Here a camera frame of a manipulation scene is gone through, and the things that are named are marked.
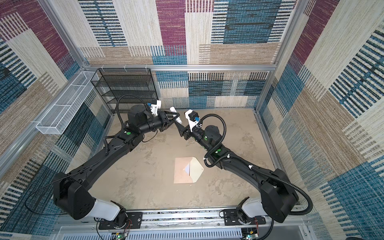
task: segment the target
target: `patterned carpet wall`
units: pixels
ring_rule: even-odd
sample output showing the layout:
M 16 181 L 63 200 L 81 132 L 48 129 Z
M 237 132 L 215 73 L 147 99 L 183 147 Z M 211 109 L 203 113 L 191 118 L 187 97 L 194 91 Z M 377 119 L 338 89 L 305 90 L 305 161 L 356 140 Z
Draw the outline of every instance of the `patterned carpet wall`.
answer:
M 52 0 L 92 65 L 271 64 L 296 0 Z
M 33 121 L 79 66 L 36 0 L 0 1 L 0 154 Z M 46 239 L 56 216 L 39 216 L 26 197 L 95 153 L 109 120 L 102 99 L 92 91 L 63 135 L 32 140 L 0 180 L 0 239 Z M 52 187 L 28 206 L 60 212 Z
M 260 115 L 318 239 L 384 236 L 384 1 L 310 0 Z
M 38 135 L 0 181 L 0 239 L 48 239 L 57 216 L 29 212 L 27 196 L 50 183 L 57 172 L 69 172 L 95 154 L 110 115 L 92 90 L 62 135 Z M 49 186 L 27 201 L 34 211 L 61 212 Z
M 0 1 L 0 155 L 78 69 L 36 0 Z
M 152 72 L 162 107 L 254 108 L 268 72 Z

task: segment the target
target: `striped fabric panel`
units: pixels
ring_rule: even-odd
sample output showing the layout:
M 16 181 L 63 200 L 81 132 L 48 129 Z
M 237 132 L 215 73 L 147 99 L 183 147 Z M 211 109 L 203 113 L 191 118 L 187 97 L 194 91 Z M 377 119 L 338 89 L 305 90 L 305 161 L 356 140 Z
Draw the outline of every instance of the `striped fabric panel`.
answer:
M 7 41 L 28 29 L 28 26 L 17 12 L 0 19 L 0 36 Z
M 329 88 L 358 118 L 384 96 L 384 24 L 375 30 Z
M 112 0 L 78 0 L 100 46 L 127 46 Z
M 309 0 L 307 7 L 304 10 L 304 14 L 307 15 L 308 17 L 312 12 L 312 9 L 313 9 L 315 3 L 316 3 L 316 0 Z
M 296 0 L 282 0 L 268 42 L 281 42 L 285 27 L 291 17 Z
M 39 79 L 39 82 L 47 89 L 47 91 L 54 96 L 60 89 L 57 83 L 52 79 L 48 72 L 45 72 Z
M 207 13 L 212 12 L 214 0 L 185 0 L 185 10 L 187 13 Z
M 13 74 L 26 88 L 37 78 L 31 70 L 19 59 L 15 52 L 0 38 L 0 63 Z
M 246 108 L 255 108 L 258 99 L 259 99 L 259 96 L 248 96 L 245 107 Z
M 215 0 L 212 20 L 211 44 L 222 44 L 227 22 L 228 1 Z

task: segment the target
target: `cable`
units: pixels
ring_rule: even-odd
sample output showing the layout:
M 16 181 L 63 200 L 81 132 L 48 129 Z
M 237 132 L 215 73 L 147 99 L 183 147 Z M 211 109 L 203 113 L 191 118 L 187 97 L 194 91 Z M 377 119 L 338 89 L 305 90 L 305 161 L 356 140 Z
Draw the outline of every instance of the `cable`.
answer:
M 222 159 L 224 158 L 227 158 L 228 156 L 225 155 L 225 156 L 222 156 L 220 157 L 216 162 L 218 161 L 221 161 Z M 260 171 L 258 168 L 255 168 L 254 166 L 252 166 L 252 164 L 250 162 L 248 162 L 247 160 L 244 160 L 242 157 L 239 157 L 239 156 L 233 156 L 233 155 L 229 155 L 229 157 L 232 157 L 232 158 L 236 158 L 240 161 L 242 161 L 245 165 L 247 166 L 251 166 L 250 168 L 258 173 L 258 174 L 261 174 L 261 175 L 264 175 L 266 177 L 269 177 L 277 182 L 280 182 L 280 183 L 283 183 L 283 184 L 286 184 L 290 187 L 292 187 L 294 190 L 296 190 L 297 192 L 299 192 L 301 195 L 303 195 L 303 197 L 307 200 L 308 202 L 308 206 L 306 209 L 302 210 L 302 211 L 290 211 L 289 214 L 290 215 L 305 215 L 305 214 L 308 214 L 312 211 L 312 208 L 313 208 L 313 202 L 311 200 L 311 197 L 308 196 L 308 194 L 306 192 L 304 192 L 301 188 L 299 188 L 298 186 L 290 183 L 290 182 L 287 182 L 287 181 L 284 181 L 283 179 L 279 178 L 279 177 L 276 177 L 272 174 L 268 174 L 268 173 L 265 173 L 263 171 Z
M 262 236 L 261 238 L 257 238 L 256 240 L 264 240 L 264 239 L 266 239 L 271 234 L 271 232 L 272 232 L 273 224 L 274 224 L 274 220 L 272 219 L 271 225 L 269 226 L 269 229 L 268 229 L 268 232 L 266 232 L 266 234 L 264 236 Z
M 218 212 L 218 216 L 221 217 L 221 218 L 224 218 L 224 210 L 221 210 L 220 212 Z
M 108 155 L 108 151 L 109 151 L 109 145 L 108 145 L 108 142 L 107 142 L 107 139 L 108 138 L 114 138 L 115 136 L 105 136 L 105 138 L 103 139 L 103 142 L 104 142 L 104 151 L 105 151 L 105 156 Z
M 97 232 L 97 235 L 99 235 L 99 237 L 101 238 L 101 240 L 104 240 L 102 237 L 101 237 L 101 235 L 99 234 L 99 230 L 97 229 L 97 224 L 98 224 L 99 222 L 98 221 L 96 221 L 96 232 Z
M 214 113 L 207 114 L 207 115 L 205 115 L 204 117 L 200 118 L 200 121 L 199 121 L 197 124 L 202 125 L 202 124 L 203 124 L 203 120 L 206 119 L 206 118 L 208 118 L 208 117 L 216 117 L 216 118 L 220 119 L 220 121 L 221 121 L 222 124 L 223 124 L 223 135 L 221 136 L 221 138 L 220 138 L 220 140 L 217 142 L 217 144 L 216 144 L 213 148 L 211 148 L 211 149 L 205 154 L 205 156 L 204 156 L 204 164 L 205 164 L 207 167 L 213 167 L 213 166 L 215 166 L 215 165 L 218 163 L 218 161 L 216 161 L 214 164 L 209 165 L 209 164 L 207 163 L 208 157 L 209 157 L 209 155 L 211 155 L 211 154 L 212 154 L 212 153 L 213 153 L 213 152 L 220 146 L 220 144 L 223 142 L 223 140 L 224 140 L 224 138 L 225 138 L 225 134 L 227 133 L 227 126 L 225 125 L 225 121 L 224 121 L 224 119 L 223 119 L 222 117 L 220 117 L 219 115 L 214 114 Z
M 39 189 L 33 191 L 33 192 L 32 192 L 30 195 L 28 195 L 28 197 L 25 199 L 24 206 L 25 206 L 26 209 L 28 209 L 31 213 L 34 213 L 34 214 L 37 214 L 37 215 L 42 215 L 42 216 L 54 216 L 54 215 L 63 215 L 63 214 L 67 214 L 67 213 L 65 213 L 65 212 L 62 212 L 62 213 L 59 213 L 59 214 L 41 214 L 41 213 L 35 212 L 35 211 L 33 211 L 32 209 L 30 209 L 30 208 L 26 205 L 26 202 L 28 201 L 28 199 L 29 199 L 31 196 L 35 195 L 38 191 L 42 190 L 43 188 L 46 188 L 47 186 L 49 186 L 49 185 L 51 185 L 51 184 L 54 184 L 55 182 L 59 182 L 59 181 L 61 181 L 61 180 L 63 180 L 63 179 L 66 179 L 66 178 L 68 178 L 68 177 L 73 177 L 73 176 L 75 176 L 75 175 L 77 175 L 77 174 L 79 174 L 79 173 L 81 173 L 81 172 L 84 172 L 84 170 L 86 170 L 86 169 L 88 169 L 88 168 L 90 168 L 90 167 L 92 167 L 92 166 L 98 164 L 102 159 L 103 159 L 103 158 L 101 158 L 101 159 L 100 159 L 99 161 L 97 161 L 96 163 L 89 165 L 88 167 L 84 168 L 84 169 L 83 169 L 82 171 L 80 171 L 80 172 L 77 172 L 77 173 L 75 173 L 75 174 L 71 174 L 71 175 L 69 175 L 69 176 L 66 176 L 66 177 L 60 178 L 60 179 L 58 179 L 58 180 L 55 180 L 55 181 L 53 181 L 53 182 L 50 182 L 50 183 L 48 183 L 48 184 L 42 186 L 41 188 L 39 188 Z
M 108 146 L 108 142 L 107 142 L 107 138 L 105 137 L 104 139 L 103 139 L 103 142 L 104 142 L 104 151 L 105 151 L 105 156 L 107 156 L 108 155 L 108 151 L 109 151 L 109 146 Z
M 153 136 L 151 139 L 149 139 L 148 141 L 144 141 L 144 139 L 142 140 L 142 142 L 149 142 L 150 140 L 152 140 L 155 136 Z
M 142 102 L 142 104 L 144 104 L 144 107 L 145 107 L 145 109 L 147 110 L 147 112 L 149 112 L 149 113 L 151 112 L 151 110 L 150 110 L 148 104 L 145 104 L 145 102 L 144 102 L 141 98 L 139 98 L 138 96 L 135 96 L 135 95 L 133 95 L 133 94 L 124 94 L 124 95 L 122 95 L 122 96 L 119 98 L 118 102 L 116 103 L 116 113 L 118 114 L 118 118 L 119 118 L 120 123 L 121 123 L 121 129 L 123 129 L 123 125 L 124 125 L 124 123 L 123 123 L 123 121 L 122 121 L 122 119 L 121 119 L 121 116 L 120 116 L 119 102 L 120 102 L 120 100 L 121 100 L 123 97 L 125 97 L 125 96 L 132 96 L 132 97 L 137 98 L 138 100 L 140 100 L 140 101 Z

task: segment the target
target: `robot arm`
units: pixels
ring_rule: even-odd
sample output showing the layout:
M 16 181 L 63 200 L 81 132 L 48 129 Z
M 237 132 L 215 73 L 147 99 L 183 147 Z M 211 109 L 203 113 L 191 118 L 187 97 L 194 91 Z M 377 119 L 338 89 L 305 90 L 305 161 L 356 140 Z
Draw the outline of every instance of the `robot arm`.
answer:
M 271 171 L 253 166 L 237 156 L 221 144 L 223 137 L 217 126 L 207 126 L 202 130 L 200 123 L 202 121 L 195 111 L 188 110 L 185 113 L 189 125 L 184 127 L 179 118 L 180 114 L 174 108 L 171 108 L 171 112 L 158 110 L 155 106 L 153 108 L 149 110 L 147 105 L 135 105 L 128 112 L 129 120 L 123 123 L 117 107 L 122 128 L 114 136 L 108 137 L 112 138 L 110 143 L 108 144 L 105 139 L 105 148 L 87 162 L 68 174 L 59 172 L 54 177 L 53 200 L 55 205 L 76 220 L 83 217 L 97 217 L 107 220 L 112 227 L 124 226 L 127 222 L 126 209 L 115 202 L 96 199 L 89 194 L 88 190 L 110 166 L 132 151 L 143 140 L 145 133 L 157 131 L 157 129 L 162 132 L 175 123 L 180 136 L 185 140 L 193 137 L 208 151 L 208 155 L 206 155 L 208 158 L 205 158 L 206 166 L 216 165 L 221 169 L 231 171 L 258 189 L 261 193 L 263 209 L 272 219 L 283 222 L 288 214 L 292 214 L 291 210 L 298 201 L 295 190 L 301 189 L 291 184 L 283 171 L 279 169 Z M 297 212 L 297 215 L 311 211 L 310 199 L 308 203 L 307 212 Z M 243 222 L 249 222 L 249 219 L 253 218 L 244 208 L 238 211 L 238 216 Z
M 149 114 L 143 105 L 135 105 L 128 113 L 129 120 L 104 149 L 71 172 L 59 172 L 54 177 L 53 201 L 56 206 L 74 219 L 97 217 L 111 221 L 115 227 L 126 222 L 125 208 L 119 204 L 95 199 L 88 190 L 96 180 L 117 160 L 132 151 L 144 134 L 166 130 L 180 114 L 156 109 L 156 116 Z
M 206 163 L 206 166 L 213 167 L 216 165 L 217 167 L 228 170 L 249 182 L 260 192 L 264 211 L 273 220 L 282 223 L 299 200 L 299 197 L 290 185 L 275 181 L 266 175 L 269 174 L 275 176 L 276 178 L 289 183 L 290 181 L 287 175 L 280 169 L 272 171 L 262 167 L 253 166 L 252 163 L 237 156 L 229 148 L 219 143 L 222 135 L 219 133 L 217 126 L 209 125 L 202 130 L 202 126 L 199 125 L 200 118 L 197 112 L 188 110 L 185 112 L 185 117 L 189 122 L 187 127 L 184 127 L 178 122 L 175 123 L 180 136 L 184 137 L 185 140 L 193 137 L 195 141 L 207 151 L 214 148 L 207 159 L 210 165 Z M 265 175 L 253 171 L 250 166 L 257 168 L 258 171 L 262 173 L 264 172 Z M 254 217 L 252 215 L 248 216 L 247 214 L 248 212 L 244 209 L 243 211 L 238 211 L 238 217 L 244 223 L 250 222 L 250 219 Z

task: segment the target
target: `white cylindrical object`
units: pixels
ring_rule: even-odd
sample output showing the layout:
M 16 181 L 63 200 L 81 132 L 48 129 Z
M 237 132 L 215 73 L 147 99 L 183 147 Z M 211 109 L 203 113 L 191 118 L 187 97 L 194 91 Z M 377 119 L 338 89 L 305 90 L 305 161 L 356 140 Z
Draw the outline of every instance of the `white cylindrical object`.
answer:
M 112 221 L 116 218 L 120 211 L 120 207 L 112 202 L 96 199 L 92 210 L 86 215 L 86 217 L 103 218 L 107 221 Z
M 169 110 L 170 110 L 171 112 L 173 112 L 173 113 L 177 113 L 175 107 L 171 107 Z M 177 117 L 177 118 L 176 118 L 176 121 L 177 121 L 178 123 L 180 123 L 180 124 L 183 124 L 183 121 L 181 121 L 180 117 Z

